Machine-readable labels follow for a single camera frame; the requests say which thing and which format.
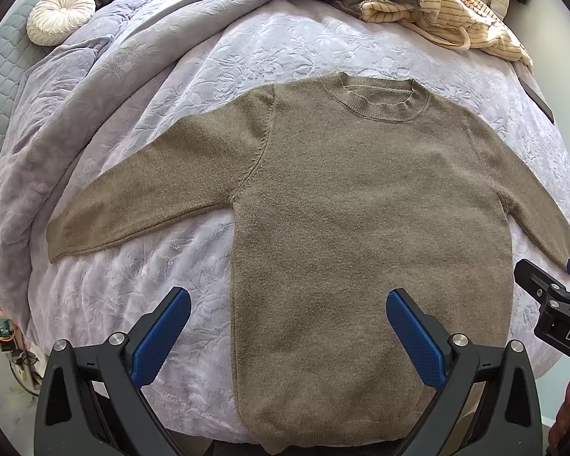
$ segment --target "olive green sweater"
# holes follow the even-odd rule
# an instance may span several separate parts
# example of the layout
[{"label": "olive green sweater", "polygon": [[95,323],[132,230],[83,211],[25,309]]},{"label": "olive green sweater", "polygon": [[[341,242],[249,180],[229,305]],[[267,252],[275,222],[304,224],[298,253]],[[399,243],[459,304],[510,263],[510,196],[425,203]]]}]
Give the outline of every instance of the olive green sweater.
[{"label": "olive green sweater", "polygon": [[49,258],[227,205],[236,406],[272,452],[411,429],[432,393],[386,321],[391,289],[504,345],[507,214],[558,266],[570,257],[563,214],[486,123],[416,81],[340,73],[177,121],[73,198]]}]

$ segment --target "blanket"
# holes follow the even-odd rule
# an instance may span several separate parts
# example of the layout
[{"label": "blanket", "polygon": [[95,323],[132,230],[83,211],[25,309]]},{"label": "blanket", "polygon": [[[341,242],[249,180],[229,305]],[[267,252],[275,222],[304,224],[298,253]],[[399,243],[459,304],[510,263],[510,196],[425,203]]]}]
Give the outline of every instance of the blanket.
[{"label": "blanket", "polygon": [[444,48],[477,48],[532,69],[526,49],[481,0],[327,1],[365,22],[398,22]]},{"label": "blanket", "polygon": [[[0,302],[49,352],[63,337],[80,346],[128,331],[172,286],[184,286],[192,316],[144,395],[169,429],[252,442],[231,376],[231,209],[56,264],[47,258],[49,221],[176,119],[255,86],[332,71],[412,77],[470,109],[526,162],[570,221],[570,158],[517,74],[537,88],[535,80],[521,63],[513,66],[314,0],[117,0],[29,71],[19,93],[0,160]],[[570,277],[513,220],[509,228],[514,260],[531,259],[570,290]],[[538,377],[559,354],[534,337],[538,307],[518,287],[512,308],[509,338],[526,344]],[[411,364],[404,368],[415,375]]]}]

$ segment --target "wall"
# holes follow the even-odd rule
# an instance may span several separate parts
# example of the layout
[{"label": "wall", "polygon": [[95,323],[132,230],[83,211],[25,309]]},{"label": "wall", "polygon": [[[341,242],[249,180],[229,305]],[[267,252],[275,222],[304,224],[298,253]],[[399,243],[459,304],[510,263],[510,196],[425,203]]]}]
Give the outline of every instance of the wall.
[{"label": "wall", "polygon": [[[570,153],[570,12],[561,0],[512,2],[505,23],[534,60],[534,75]],[[553,419],[570,380],[570,359],[560,361],[537,381],[544,422]]]}]

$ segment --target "metal screw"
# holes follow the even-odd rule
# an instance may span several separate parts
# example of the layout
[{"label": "metal screw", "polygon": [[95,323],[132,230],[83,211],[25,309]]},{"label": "metal screw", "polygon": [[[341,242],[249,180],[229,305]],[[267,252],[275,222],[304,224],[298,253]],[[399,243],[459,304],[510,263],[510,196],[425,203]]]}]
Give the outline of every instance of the metal screw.
[{"label": "metal screw", "polygon": [[514,339],[511,342],[511,350],[517,353],[523,352],[523,343],[521,341],[518,341],[517,339]]},{"label": "metal screw", "polygon": [[465,347],[469,344],[469,338],[464,334],[454,334],[454,337],[451,340],[458,347]]},{"label": "metal screw", "polygon": [[125,335],[121,332],[115,332],[113,335],[110,336],[110,344],[114,345],[115,347],[118,345],[123,344],[125,341]]},{"label": "metal screw", "polygon": [[63,350],[65,350],[65,347],[67,346],[67,340],[65,339],[58,339],[55,344],[53,345],[53,349],[56,352],[62,352]]}]

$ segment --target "round pillow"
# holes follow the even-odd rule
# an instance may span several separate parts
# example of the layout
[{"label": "round pillow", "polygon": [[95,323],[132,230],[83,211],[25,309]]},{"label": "round pillow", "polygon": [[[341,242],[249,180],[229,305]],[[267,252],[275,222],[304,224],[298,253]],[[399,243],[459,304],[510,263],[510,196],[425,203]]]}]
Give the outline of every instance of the round pillow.
[{"label": "round pillow", "polygon": [[40,0],[27,19],[27,35],[39,46],[56,46],[94,13],[94,0]]}]

